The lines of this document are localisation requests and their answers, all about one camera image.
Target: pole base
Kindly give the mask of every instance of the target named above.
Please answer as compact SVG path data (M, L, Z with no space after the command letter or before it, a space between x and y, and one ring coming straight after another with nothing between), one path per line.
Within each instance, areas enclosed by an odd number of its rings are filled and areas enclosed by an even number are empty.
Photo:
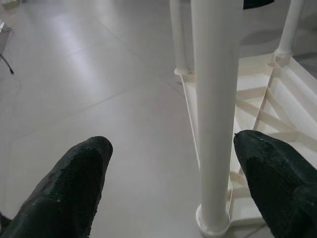
M188 74L190 73L190 70L188 68L176 68L174 70L174 73L178 76L181 76L183 74Z
M214 231L208 229L206 226L204 226L204 224L202 222L201 214L202 214L202 206L199 205L199 207L197 208L197 211L196 211L196 222L197 222L197 225L199 227L199 231L203 235L203 237L205 237L205 238L220 238L220 237L223 237L227 233L227 231L230 227L229 214L228 214L229 219L228 219L227 226L222 231L218 231L218 232L214 232Z

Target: white pipe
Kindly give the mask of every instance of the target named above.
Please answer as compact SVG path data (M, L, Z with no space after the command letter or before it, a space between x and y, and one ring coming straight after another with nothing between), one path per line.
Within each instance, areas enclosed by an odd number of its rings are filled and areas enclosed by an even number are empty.
M202 204L207 237L224 234L243 0L192 0Z
M277 55L292 55L295 35L303 11L304 2L305 0L291 0L281 41L275 51Z
M176 60L176 74L187 74L189 68L186 58L184 26L181 14L181 0L170 0L170 15L172 21L174 52Z

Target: white tiled floor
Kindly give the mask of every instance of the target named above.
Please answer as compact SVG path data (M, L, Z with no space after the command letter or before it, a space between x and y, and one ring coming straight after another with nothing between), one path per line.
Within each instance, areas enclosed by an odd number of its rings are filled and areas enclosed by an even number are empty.
M244 11L241 56L277 47L288 0ZM199 173L173 74L168 0L29 0L0 10L13 28L0 63L0 209L13 217L63 153L94 135L114 147L92 238L201 237ZM295 46L317 76L317 3ZM183 3L193 65L190 5ZM267 227L228 238L268 238Z

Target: floor tile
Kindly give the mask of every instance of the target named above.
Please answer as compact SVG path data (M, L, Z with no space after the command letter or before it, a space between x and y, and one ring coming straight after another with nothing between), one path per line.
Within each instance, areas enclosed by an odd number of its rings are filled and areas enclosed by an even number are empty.
M41 65L29 75L7 72L3 78L8 89L0 107L8 113L0 118L6 118L15 139L140 83L159 80L116 40Z

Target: grout line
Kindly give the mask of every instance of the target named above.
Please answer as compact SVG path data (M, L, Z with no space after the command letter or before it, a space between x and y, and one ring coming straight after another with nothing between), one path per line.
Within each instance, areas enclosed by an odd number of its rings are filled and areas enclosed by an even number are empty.
M135 89L141 87L141 85L146 85L146 84L150 84L150 83L153 83L153 82L152 82L152 81L140 82L140 83L138 83L138 84L136 84L136 85L134 85L134 86L132 86L132 87L130 87L130 88L127 88L127 89L123 90L122 92L119 92L119 93L117 93L117 94L114 94L114 95L112 95L112 96L110 96L110 97L108 97L108 98L106 98L106 99L104 99L104 100L101 100L101 101L99 101L99 102L97 102L97 103L94 103L94 104L92 104L92 105L90 105L90 106L88 106L88 107L86 107L86 108L83 108L83 109L81 109L81 110L79 110L79 111L77 111L77 112L74 112L74 113L72 113L72 114L70 114L70 115L67 115L67 116L65 116L65 117L63 117L63 118L57 119L55 122L49 122L49 123L47 123L47 124L43 124L43 125L41 125L40 127L36 128L36 129L34 129L34 130L32 130L31 132L28 132L28 133L26 133L25 135L22 135L22 136L20 136L20 137L17 137L17 138L15 138L15 139L13 139L11 143L15 143L15 142L18 141L18 140L21 140L21 139L23 139L23 138L25 138L25 137L27 137L27 136L30 136L31 134L35 133L35 132L38 131L38 130L43 130L43 129L48 128L48 127L53 127L53 126L55 126L55 125L61 123L62 121L67 120L67 119L70 119L70 118L74 117L74 116L77 115L77 114L81 114L81 113L85 112L86 110L89 110L89 109L91 109L91 108L93 108L93 107L95 107L95 106L97 106L97 105L99 105L99 104L102 104L102 103L104 103L104 102L106 102L106 101L108 101L108 100L114 99L114 98L116 98L116 97L118 97L118 96L121 96L122 94L127 93L127 92L133 91L133 90L135 90Z

